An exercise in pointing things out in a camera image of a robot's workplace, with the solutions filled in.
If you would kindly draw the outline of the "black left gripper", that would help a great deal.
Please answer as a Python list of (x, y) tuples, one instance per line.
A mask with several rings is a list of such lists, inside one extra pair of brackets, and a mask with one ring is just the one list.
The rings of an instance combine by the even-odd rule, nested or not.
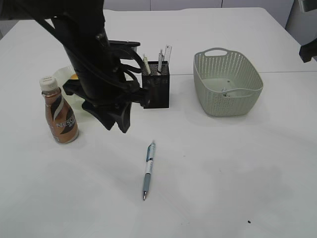
[(64, 83), (62, 87), (66, 95), (75, 94), (84, 99), (82, 109), (93, 115), (107, 130), (111, 130), (117, 123), (121, 132), (126, 133), (130, 127), (132, 102), (139, 103), (143, 107), (150, 102), (148, 90), (140, 87), (134, 75), (145, 69), (143, 63), (140, 68), (122, 63), (117, 68), (121, 76), (129, 75), (131, 78), (129, 81), (123, 78), (122, 83), (131, 86), (127, 91), (112, 85), (107, 79), (99, 78), (80, 62), (74, 61), (71, 66), (78, 76), (78, 81), (69, 79)]

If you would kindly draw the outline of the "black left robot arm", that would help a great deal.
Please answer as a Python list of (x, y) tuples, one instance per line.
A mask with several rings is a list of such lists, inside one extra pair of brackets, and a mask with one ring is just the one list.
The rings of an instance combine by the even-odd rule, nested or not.
[(77, 80), (63, 85), (67, 95), (84, 100), (82, 108), (106, 129), (130, 127), (132, 103), (150, 99), (136, 74), (145, 64), (134, 51), (139, 43), (109, 41), (102, 0), (3, 0), (1, 20), (33, 19), (65, 48)]

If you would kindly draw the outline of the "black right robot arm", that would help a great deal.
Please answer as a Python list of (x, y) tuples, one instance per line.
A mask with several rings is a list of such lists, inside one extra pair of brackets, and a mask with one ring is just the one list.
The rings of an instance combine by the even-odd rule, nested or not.
[(317, 56), (317, 39), (300, 47), (299, 56), (303, 63), (310, 62)]

